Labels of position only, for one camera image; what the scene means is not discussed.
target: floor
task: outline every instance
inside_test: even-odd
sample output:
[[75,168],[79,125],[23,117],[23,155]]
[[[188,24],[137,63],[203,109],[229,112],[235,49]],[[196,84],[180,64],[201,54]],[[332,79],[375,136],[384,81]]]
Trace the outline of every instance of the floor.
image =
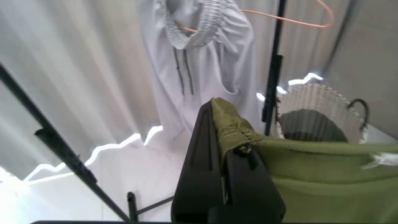
[[[122,149],[104,151],[90,170],[99,186],[128,214],[126,195],[137,197],[144,208],[174,194],[190,136],[184,132],[173,141],[163,131],[148,145],[134,142]],[[37,220],[119,220],[74,175],[28,187],[0,190],[0,223],[32,223]],[[167,203],[139,216],[140,221],[170,221]]]

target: laundry basket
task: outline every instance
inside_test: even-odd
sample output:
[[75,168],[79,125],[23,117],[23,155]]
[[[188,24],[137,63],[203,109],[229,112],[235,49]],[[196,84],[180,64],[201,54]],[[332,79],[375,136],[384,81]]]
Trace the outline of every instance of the laundry basket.
[[[353,108],[361,103],[365,119]],[[293,87],[277,100],[271,136],[315,142],[364,144],[368,138],[369,106],[362,99],[349,102],[334,89],[321,84]]]

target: green garment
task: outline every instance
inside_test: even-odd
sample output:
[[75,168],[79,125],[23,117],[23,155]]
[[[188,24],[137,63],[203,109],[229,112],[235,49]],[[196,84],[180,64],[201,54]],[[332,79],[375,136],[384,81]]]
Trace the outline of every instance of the green garment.
[[398,167],[361,168],[398,145],[274,139],[253,131],[231,103],[211,105],[221,163],[230,149],[257,150],[285,201],[283,222],[398,223]]

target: black handle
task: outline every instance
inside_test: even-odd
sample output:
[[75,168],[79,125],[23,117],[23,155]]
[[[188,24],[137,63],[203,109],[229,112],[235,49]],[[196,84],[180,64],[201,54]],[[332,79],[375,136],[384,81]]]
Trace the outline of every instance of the black handle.
[[370,109],[369,109],[368,103],[362,99],[355,99],[355,100],[351,101],[349,103],[349,105],[347,106],[347,109],[352,108],[356,102],[360,102],[365,109],[365,119],[364,119],[363,125],[361,126],[361,131],[362,131],[368,125]]

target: copper wire hanger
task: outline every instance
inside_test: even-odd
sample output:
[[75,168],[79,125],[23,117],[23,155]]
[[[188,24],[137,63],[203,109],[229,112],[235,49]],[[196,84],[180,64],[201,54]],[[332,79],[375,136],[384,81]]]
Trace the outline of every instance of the copper wire hanger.
[[[329,15],[330,21],[326,25],[319,25],[319,24],[312,24],[312,23],[308,23],[308,22],[297,21],[297,20],[294,20],[294,19],[288,19],[288,18],[284,18],[284,17],[279,17],[279,16],[275,16],[275,15],[272,15],[272,14],[268,14],[268,13],[265,13],[265,12],[257,12],[257,11],[253,11],[253,10],[242,9],[241,11],[242,12],[248,12],[248,13],[255,13],[255,14],[261,15],[261,16],[268,16],[268,17],[271,17],[271,18],[274,18],[274,19],[280,19],[280,20],[287,21],[287,22],[293,22],[293,23],[297,23],[297,24],[301,24],[301,25],[305,25],[305,26],[317,27],[317,28],[328,28],[328,27],[332,26],[333,23],[335,23],[335,15],[334,15],[333,11],[322,0],[316,0],[316,1],[319,4],[322,5],[322,7],[327,11],[327,13]],[[177,24],[177,27],[179,27],[181,29],[188,30],[190,32],[197,32],[194,29],[191,29],[191,28],[188,28],[188,27],[185,27],[185,26],[181,26],[180,24]]]

